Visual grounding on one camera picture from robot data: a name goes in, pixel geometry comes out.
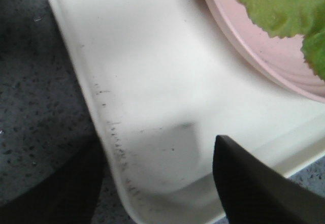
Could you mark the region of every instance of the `pink bowl rim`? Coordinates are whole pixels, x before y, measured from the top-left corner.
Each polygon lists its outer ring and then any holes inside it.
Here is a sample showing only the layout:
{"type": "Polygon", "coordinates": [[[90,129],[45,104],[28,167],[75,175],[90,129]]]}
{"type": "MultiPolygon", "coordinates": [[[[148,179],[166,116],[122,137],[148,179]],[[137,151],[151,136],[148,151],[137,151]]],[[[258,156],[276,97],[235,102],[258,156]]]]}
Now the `pink bowl rim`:
{"type": "Polygon", "coordinates": [[[253,67],[255,67],[262,74],[264,74],[269,79],[276,82],[277,84],[284,85],[286,88],[288,88],[300,95],[303,95],[304,97],[312,99],[314,101],[325,103],[325,97],[316,95],[316,94],[308,92],[302,88],[299,88],[298,86],[292,84],[290,81],[288,81],[287,79],[285,79],[284,77],[279,75],[272,68],[270,68],[267,65],[267,63],[265,61],[263,61],[255,52],[253,52],[252,49],[241,38],[239,33],[236,31],[235,27],[232,25],[232,22],[227,17],[221,2],[219,0],[213,0],[213,3],[211,3],[211,1],[209,1],[209,0],[206,0],[206,1],[207,1],[208,7],[209,7],[211,13],[213,14],[215,21],[218,23],[222,32],[225,34],[225,36],[228,38],[228,40],[231,42],[231,44],[235,47],[235,49],[244,58],[246,58],[246,60],[253,67]],[[234,44],[234,41],[237,41],[238,44],[240,46],[242,46],[244,49],[240,49],[236,44],[234,44]]]}

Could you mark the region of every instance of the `dark residue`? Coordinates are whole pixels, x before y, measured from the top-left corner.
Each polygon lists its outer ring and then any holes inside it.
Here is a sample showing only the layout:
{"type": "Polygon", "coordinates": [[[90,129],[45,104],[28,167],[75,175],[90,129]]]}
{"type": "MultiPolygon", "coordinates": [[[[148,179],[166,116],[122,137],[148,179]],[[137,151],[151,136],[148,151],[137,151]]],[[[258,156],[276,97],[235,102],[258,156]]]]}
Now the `dark residue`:
{"type": "Polygon", "coordinates": [[[137,196],[139,193],[140,193],[140,191],[137,190],[137,191],[133,194],[133,196],[137,196]]]}
{"type": "Polygon", "coordinates": [[[8,149],[5,152],[3,152],[3,154],[11,154],[12,153],[12,149],[8,149]]]}
{"type": "Polygon", "coordinates": [[[100,91],[96,92],[96,95],[99,95],[101,93],[110,93],[110,91],[109,90],[100,90],[100,91]]]}

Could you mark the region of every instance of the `black specks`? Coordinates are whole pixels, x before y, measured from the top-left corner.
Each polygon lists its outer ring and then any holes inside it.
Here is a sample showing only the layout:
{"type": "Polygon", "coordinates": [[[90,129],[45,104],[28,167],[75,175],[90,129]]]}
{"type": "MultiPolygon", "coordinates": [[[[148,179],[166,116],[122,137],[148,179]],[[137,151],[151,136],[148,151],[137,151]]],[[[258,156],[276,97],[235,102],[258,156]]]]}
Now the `black specks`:
{"type": "Polygon", "coordinates": [[[64,149],[65,148],[65,144],[58,144],[57,147],[60,148],[60,149],[64,149]]]}
{"type": "Polygon", "coordinates": [[[96,95],[99,95],[101,93],[110,93],[110,91],[109,90],[100,90],[100,91],[96,92],[96,95]]]}
{"type": "Polygon", "coordinates": [[[140,191],[137,190],[137,191],[133,194],[133,196],[137,196],[139,193],[140,193],[140,191]]]}
{"type": "Polygon", "coordinates": [[[56,81],[62,81],[64,80],[65,78],[64,77],[55,77],[55,80],[56,81]]]}
{"type": "Polygon", "coordinates": [[[20,82],[17,82],[15,85],[12,86],[13,89],[19,89],[20,88],[20,82]]]}
{"type": "Polygon", "coordinates": [[[3,152],[3,154],[11,154],[12,153],[12,149],[8,149],[5,152],[3,152]]]}

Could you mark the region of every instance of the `lettuce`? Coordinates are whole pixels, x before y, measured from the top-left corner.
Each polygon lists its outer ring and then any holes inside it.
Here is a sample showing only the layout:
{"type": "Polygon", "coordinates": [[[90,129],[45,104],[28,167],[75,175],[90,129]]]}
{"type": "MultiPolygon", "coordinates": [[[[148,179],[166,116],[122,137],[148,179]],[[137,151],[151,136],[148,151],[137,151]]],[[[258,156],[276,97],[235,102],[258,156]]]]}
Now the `lettuce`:
{"type": "Polygon", "coordinates": [[[325,0],[237,0],[270,37],[304,35],[305,59],[325,80],[325,0]]]}

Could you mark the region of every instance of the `gray granite countertop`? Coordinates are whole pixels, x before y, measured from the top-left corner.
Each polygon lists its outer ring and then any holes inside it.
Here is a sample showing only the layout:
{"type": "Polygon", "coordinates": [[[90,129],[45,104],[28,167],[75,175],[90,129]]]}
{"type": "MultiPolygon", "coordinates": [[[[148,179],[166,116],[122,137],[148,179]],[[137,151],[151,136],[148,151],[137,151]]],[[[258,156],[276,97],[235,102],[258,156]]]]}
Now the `gray granite countertop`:
{"type": "MultiPolygon", "coordinates": [[[[3,205],[52,174],[95,130],[47,0],[0,0],[0,7],[3,205]]],[[[324,178],[325,157],[291,179],[325,197],[324,178]]],[[[108,167],[92,223],[134,223],[108,167]]]]}

